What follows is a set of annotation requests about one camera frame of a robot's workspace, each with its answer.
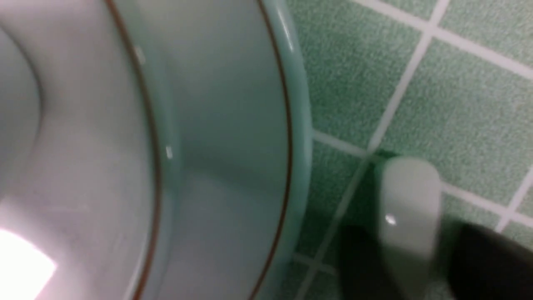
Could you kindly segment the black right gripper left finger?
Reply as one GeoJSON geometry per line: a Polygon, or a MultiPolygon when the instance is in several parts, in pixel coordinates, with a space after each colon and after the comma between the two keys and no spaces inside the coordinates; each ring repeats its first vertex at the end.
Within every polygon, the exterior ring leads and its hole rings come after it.
{"type": "Polygon", "coordinates": [[[381,247],[365,228],[341,228],[339,288],[343,300],[400,299],[400,291],[381,260],[381,247]]]}

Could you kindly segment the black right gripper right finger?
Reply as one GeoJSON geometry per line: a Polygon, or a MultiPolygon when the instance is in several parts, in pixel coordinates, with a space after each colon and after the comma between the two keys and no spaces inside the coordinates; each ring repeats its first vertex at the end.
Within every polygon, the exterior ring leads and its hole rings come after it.
{"type": "Polygon", "coordinates": [[[487,227],[461,226],[448,267],[456,300],[531,300],[533,253],[487,227]]]}

